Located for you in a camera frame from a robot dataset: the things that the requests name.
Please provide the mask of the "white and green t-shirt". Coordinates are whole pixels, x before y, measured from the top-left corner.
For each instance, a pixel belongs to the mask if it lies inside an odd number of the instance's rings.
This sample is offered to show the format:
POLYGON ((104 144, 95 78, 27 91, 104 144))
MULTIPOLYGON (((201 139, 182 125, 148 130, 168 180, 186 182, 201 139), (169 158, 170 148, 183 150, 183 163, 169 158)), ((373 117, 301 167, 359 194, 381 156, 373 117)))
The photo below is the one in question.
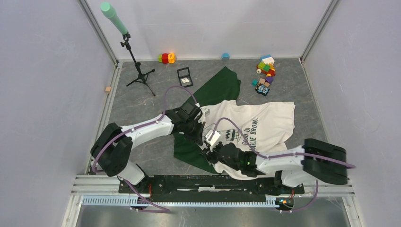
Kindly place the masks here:
POLYGON ((219 142, 233 143, 242 151, 255 149, 268 154, 287 150, 285 141, 295 127, 295 103, 239 105, 240 88, 237 74, 223 67, 187 99, 187 102, 196 99, 201 107, 210 108, 210 115, 201 118, 206 123, 203 136, 216 130, 220 133, 219 142))

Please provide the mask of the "black clear brooch case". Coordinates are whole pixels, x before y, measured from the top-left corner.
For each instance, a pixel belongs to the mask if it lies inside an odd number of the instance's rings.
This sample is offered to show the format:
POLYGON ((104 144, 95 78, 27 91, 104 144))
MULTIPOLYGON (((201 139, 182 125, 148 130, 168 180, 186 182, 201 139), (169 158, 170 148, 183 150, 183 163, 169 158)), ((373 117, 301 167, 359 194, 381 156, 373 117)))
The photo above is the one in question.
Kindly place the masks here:
POLYGON ((193 86, 193 81, 191 78, 189 67, 177 69, 177 76, 178 76, 179 83, 182 87, 193 86))

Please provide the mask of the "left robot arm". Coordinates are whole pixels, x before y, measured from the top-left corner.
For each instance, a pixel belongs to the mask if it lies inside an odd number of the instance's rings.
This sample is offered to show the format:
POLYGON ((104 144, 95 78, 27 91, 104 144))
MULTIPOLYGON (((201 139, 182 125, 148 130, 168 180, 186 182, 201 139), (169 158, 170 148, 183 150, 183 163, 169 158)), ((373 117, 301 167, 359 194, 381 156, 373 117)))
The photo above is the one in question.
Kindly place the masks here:
POLYGON ((202 146, 205 126, 201 122, 202 115, 198 103, 185 103, 142 123, 121 127, 110 123, 91 148, 94 165, 100 165, 109 177, 127 180, 136 192, 144 192, 148 179, 145 172, 130 161, 131 151, 145 142, 174 133, 183 134, 185 139, 202 146))

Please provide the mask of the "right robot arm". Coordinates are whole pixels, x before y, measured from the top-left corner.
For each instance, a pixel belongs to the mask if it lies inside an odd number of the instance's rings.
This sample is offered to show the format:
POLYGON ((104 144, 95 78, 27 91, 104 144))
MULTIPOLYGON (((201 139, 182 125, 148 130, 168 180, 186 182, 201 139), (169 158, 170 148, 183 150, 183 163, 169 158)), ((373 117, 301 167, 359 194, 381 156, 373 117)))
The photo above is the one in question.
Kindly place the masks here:
POLYGON ((348 169, 355 168, 347 163, 344 148, 316 139, 305 139, 303 145, 271 154, 242 151, 233 143, 218 142, 208 144, 202 154, 216 172, 226 172, 236 180, 275 177, 273 187, 279 193, 316 180, 345 185, 348 169))

